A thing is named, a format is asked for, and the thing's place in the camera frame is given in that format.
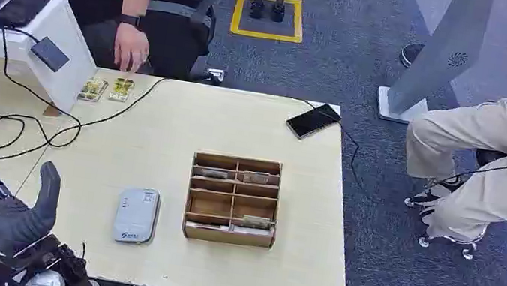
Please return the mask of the person's left hand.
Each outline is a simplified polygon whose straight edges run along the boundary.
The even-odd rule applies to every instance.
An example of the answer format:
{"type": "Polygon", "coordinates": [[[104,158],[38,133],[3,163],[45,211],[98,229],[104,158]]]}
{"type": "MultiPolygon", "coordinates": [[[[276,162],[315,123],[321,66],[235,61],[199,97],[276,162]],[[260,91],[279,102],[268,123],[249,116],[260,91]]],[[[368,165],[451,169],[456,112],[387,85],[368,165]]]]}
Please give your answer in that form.
{"type": "Polygon", "coordinates": [[[114,47],[114,63],[123,72],[137,72],[149,56],[147,36],[128,23],[118,25],[114,47]]]}

